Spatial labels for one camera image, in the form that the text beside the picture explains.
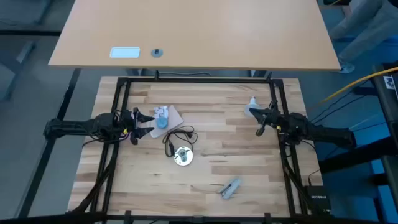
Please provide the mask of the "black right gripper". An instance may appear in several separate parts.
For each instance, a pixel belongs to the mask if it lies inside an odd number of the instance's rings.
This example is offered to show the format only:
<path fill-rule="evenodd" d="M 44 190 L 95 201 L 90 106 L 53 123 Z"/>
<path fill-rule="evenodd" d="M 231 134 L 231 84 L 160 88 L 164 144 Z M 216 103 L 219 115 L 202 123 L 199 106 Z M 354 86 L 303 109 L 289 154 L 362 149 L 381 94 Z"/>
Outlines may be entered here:
<path fill-rule="evenodd" d="M 278 110 L 277 101 L 271 101 L 265 109 L 250 108 L 249 111 L 260 124 L 260 128 L 256 131 L 256 136 L 262 136 L 266 126 L 270 126 L 280 133 L 290 134 L 289 120 Z"/>

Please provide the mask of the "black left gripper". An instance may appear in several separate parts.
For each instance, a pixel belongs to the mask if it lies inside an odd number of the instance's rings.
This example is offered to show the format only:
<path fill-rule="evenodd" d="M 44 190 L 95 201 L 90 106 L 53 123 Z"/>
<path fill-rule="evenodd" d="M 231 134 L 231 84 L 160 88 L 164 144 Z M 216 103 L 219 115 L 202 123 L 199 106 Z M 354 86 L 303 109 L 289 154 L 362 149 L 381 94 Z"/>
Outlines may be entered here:
<path fill-rule="evenodd" d="M 120 115 L 124 129 L 129 133 L 130 141 L 133 145 L 138 144 L 138 138 L 140 139 L 154 130 L 154 127 L 139 128 L 138 121 L 140 123 L 146 123 L 155 120 L 155 118 L 142 114 L 137 107 L 133 108 L 132 111 L 127 109 L 121 110 Z"/>

